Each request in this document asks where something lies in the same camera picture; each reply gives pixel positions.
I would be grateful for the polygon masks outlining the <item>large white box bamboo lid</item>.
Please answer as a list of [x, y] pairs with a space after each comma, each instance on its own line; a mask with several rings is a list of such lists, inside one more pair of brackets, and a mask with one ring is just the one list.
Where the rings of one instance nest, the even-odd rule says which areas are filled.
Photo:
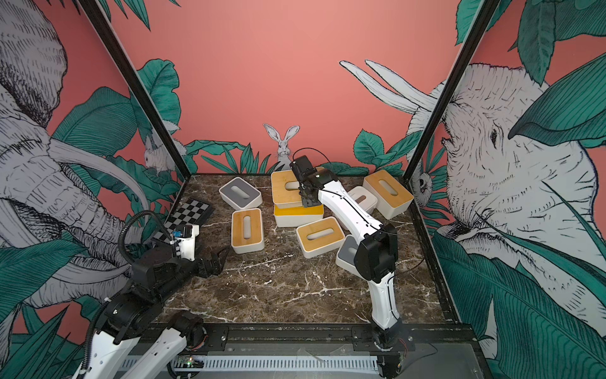
[[275, 171], [271, 174], [271, 194], [274, 206], [278, 209], [324, 211], [323, 205], [304, 207], [299, 194], [299, 182], [292, 170]]

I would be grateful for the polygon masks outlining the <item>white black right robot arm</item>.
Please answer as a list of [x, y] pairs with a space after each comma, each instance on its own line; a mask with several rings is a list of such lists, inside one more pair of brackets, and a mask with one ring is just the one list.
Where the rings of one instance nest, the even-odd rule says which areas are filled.
[[299, 183], [302, 204], [328, 207], [358, 244], [353, 266], [369, 285], [373, 339], [379, 349], [392, 349], [398, 342], [402, 325], [394, 285], [399, 258], [396, 229], [367, 213], [350, 197], [335, 173], [315, 168], [307, 156], [293, 160], [290, 168]]

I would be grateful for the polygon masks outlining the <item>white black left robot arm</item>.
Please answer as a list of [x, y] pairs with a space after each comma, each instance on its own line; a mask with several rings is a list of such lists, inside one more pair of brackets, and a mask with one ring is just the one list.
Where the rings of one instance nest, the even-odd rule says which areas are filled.
[[[135, 260], [134, 276], [126, 286], [104, 301], [87, 331], [82, 363], [75, 378], [112, 378], [130, 352], [163, 312], [167, 300], [191, 279], [218, 276], [224, 269], [231, 246], [192, 261], [176, 257], [165, 246]], [[170, 319], [151, 347], [125, 373], [126, 378], [155, 378], [171, 368], [182, 352], [210, 347], [214, 331], [202, 317], [182, 310]]]

